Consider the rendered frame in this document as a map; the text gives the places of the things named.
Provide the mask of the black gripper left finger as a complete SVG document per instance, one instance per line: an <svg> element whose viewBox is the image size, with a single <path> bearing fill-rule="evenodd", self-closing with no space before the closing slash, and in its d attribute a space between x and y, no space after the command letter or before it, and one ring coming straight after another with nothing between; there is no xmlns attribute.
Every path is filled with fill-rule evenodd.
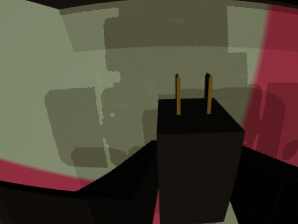
<svg viewBox="0 0 298 224"><path fill-rule="evenodd" d="M76 192L0 180L0 224L153 224L157 140Z"/></svg>

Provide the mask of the black two-prong charger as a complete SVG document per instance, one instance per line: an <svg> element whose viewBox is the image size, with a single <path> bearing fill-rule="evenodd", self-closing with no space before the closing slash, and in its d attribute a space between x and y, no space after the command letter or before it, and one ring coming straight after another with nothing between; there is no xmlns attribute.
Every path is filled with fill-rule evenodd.
<svg viewBox="0 0 298 224"><path fill-rule="evenodd" d="M157 157L160 224L223 222L238 172L245 131L212 97L158 99Z"/></svg>

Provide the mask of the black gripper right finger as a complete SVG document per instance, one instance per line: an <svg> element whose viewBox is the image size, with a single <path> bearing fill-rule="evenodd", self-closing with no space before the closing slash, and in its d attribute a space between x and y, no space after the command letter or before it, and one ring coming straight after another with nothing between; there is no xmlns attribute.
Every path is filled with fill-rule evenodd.
<svg viewBox="0 0 298 224"><path fill-rule="evenodd" d="M238 224L298 224L298 167L242 145L229 201Z"/></svg>

